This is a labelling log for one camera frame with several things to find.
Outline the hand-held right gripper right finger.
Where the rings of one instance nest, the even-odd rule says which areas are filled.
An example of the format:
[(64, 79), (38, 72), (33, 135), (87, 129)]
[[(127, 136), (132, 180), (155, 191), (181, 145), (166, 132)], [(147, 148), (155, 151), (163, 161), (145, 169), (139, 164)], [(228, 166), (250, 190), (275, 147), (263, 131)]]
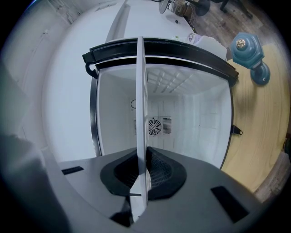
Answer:
[(172, 197), (148, 202), (133, 225), (139, 233), (252, 232), (270, 205), (207, 162), (162, 149), (148, 150), (180, 163), (187, 177)]

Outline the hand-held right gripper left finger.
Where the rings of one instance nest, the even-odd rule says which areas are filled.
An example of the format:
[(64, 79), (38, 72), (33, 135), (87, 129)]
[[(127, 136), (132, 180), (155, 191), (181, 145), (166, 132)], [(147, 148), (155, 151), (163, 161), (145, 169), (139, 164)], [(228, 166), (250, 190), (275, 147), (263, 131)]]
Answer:
[(58, 163), (45, 149), (42, 155), (54, 194), (67, 217), (71, 233), (131, 233), (111, 220), (121, 211), (125, 197), (111, 194), (100, 179), (104, 165), (134, 150)]

